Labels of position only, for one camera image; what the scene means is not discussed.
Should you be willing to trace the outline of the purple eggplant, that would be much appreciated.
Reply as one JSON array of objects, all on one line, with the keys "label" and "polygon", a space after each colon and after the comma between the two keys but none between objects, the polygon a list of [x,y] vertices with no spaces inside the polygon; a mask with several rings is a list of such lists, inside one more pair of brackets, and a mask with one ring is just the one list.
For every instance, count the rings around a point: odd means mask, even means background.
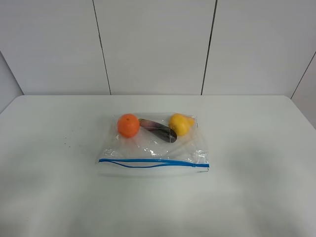
[{"label": "purple eggplant", "polygon": [[139,124],[142,128],[149,131],[156,137],[167,143],[174,143],[177,140],[176,132],[168,126],[165,126],[161,123],[140,118]]}]

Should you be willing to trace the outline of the yellow pear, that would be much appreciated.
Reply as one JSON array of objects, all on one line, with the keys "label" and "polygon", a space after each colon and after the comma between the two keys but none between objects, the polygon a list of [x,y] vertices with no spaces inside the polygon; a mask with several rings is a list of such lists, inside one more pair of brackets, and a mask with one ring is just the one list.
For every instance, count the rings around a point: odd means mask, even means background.
[{"label": "yellow pear", "polygon": [[177,136],[184,136],[191,130],[195,119],[183,114],[173,114],[168,122],[169,128],[175,131]]}]

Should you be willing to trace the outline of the clear plastic zip bag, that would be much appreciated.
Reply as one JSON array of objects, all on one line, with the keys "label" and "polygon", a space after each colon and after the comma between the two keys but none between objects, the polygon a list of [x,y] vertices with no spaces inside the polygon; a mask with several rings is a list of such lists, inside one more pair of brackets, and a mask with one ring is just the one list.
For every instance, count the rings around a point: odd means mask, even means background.
[{"label": "clear plastic zip bag", "polygon": [[[132,113],[138,119],[147,119],[168,126],[176,113]],[[107,118],[104,146],[96,164],[104,174],[126,176],[154,176],[159,174],[191,174],[209,171],[209,151],[202,136],[197,117],[189,133],[177,136],[174,143],[167,143],[140,127],[132,138],[118,133],[117,121],[122,115]]]}]

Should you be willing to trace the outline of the orange fruit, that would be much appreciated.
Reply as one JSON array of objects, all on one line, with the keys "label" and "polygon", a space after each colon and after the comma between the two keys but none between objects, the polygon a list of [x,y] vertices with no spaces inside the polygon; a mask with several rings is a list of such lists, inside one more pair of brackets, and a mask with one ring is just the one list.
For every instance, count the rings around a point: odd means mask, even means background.
[{"label": "orange fruit", "polygon": [[134,137],[140,129],[138,118],[133,114],[122,115],[117,121],[117,130],[125,138]]}]

